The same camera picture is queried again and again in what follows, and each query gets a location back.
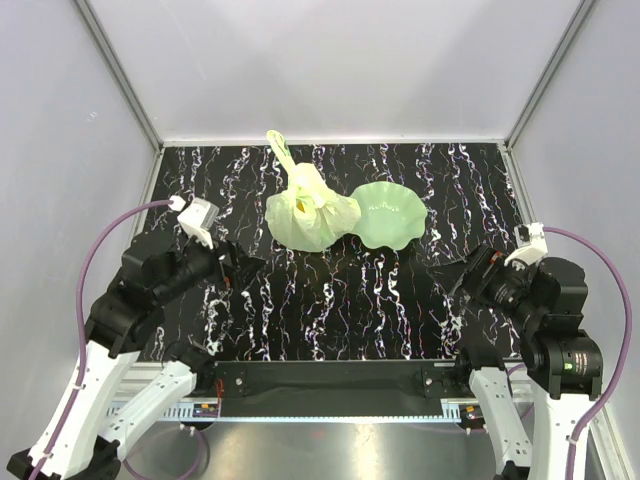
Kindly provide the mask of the light green plastic bag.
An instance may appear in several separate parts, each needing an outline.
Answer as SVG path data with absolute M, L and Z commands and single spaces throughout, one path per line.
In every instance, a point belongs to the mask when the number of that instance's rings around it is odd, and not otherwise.
M 361 218 L 357 201 L 329 188 L 313 164 L 295 162 L 280 132 L 269 130 L 266 138 L 288 178 L 286 188 L 266 201 L 273 239 L 291 250 L 318 253 L 351 233 Z

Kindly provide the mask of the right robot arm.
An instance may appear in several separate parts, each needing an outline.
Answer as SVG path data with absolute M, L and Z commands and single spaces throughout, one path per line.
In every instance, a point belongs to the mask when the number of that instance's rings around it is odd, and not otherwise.
M 509 373 L 489 346 L 465 346 L 454 384 L 475 396 L 490 435 L 498 479 L 573 479 L 584 475 L 581 438 L 601 395 L 603 358 L 581 329 L 585 273 L 550 257 L 542 241 L 505 255 L 480 245 L 467 257 L 428 270 L 447 294 L 503 313 L 515 327 L 531 381 L 534 434 L 527 435 L 509 395 Z

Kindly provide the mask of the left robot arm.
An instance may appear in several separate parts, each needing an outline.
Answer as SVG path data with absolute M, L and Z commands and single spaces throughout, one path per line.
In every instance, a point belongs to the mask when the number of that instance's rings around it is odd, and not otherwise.
M 225 293 L 245 290 L 265 260 L 234 241 L 177 247 L 166 232 L 137 235 L 121 257 L 106 292 L 84 326 L 85 355 L 38 442 L 13 454 L 7 470 L 18 479 L 114 479 L 129 451 L 183 397 L 215 386 L 214 358 L 189 346 L 114 414 L 107 409 L 166 305 L 203 281 Z

